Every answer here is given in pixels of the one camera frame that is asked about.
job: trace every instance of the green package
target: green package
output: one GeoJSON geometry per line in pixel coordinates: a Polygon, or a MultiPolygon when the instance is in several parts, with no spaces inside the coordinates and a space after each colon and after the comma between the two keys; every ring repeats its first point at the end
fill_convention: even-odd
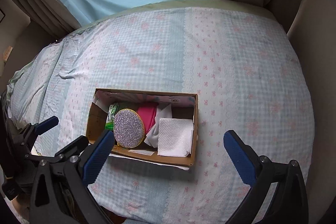
{"type": "Polygon", "coordinates": [[[116,114],[118,107],[119,107],[118,103],[110,105],[109,112],[107,114],[105,129],[113,131],[114,115],[116,114]]]}

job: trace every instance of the bed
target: bed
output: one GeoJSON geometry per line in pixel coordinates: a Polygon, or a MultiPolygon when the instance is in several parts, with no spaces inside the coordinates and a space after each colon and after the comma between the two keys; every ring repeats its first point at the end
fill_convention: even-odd
{"type": "Polygon", "coordinates": [[[197,156],[189,171],[109,157],[89,185],[125,223],[225,223],[249,190],[222,145],[229,129],[272,161],[298,160],[307,178],[310,94],[285,31],[264,8],[168,1],[99,20],[45,47],[15,73],[8,116],[18,128],[57,116],[59,125],[36,141],[38,152],[52,156],[85,134],[96,87],[199,95],[197,156]]]}

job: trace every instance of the pink pouch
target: pink pouch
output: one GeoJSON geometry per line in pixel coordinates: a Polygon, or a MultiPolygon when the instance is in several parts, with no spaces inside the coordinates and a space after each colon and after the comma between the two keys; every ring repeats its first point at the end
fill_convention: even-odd
{"type": "Polygon", "coordinates": [[[156,107],[158,103],[155,102],[145,102],[141,104],[137,110],[143,125],[145,127],[145,134],[155,125],[156,107]]]}

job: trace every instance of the metal screw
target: metal screw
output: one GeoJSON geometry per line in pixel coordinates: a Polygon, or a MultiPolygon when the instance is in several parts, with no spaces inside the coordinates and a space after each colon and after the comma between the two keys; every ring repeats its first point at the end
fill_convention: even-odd
{"type": "Polygon", "coordinates": [[[69,160],[70,162],[76,162],[78,160],[78,156],[71,156],[69,160]]]}
{"type": "Polygon", "coordinates": [[[267,158],[266,156],[260,156],[259,159],[261,160],[261,162],[269,162],[269,158],[267,158]]]}
{"type": "Polygon", "coordinates": [[[40,160],[40,165],[41,166],[45,166],[46,164],[47,164],[47,160],[46,159],[40,160]]]}
{"type": "Polygon", "coordinates": [[[299,163],[296,160],[291,160],[291,165],[298,167],[299,163]]]}

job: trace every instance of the glittery round object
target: glittery round object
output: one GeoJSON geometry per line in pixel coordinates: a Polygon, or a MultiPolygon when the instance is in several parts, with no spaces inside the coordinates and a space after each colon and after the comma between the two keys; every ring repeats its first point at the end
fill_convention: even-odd
{"type": "Polygon", "coordinates": [[[144,135],[142,120],[135,111],[125,108],[114,116],[114,137],[118,145],[134,148],[141,143],[144,135]]]}

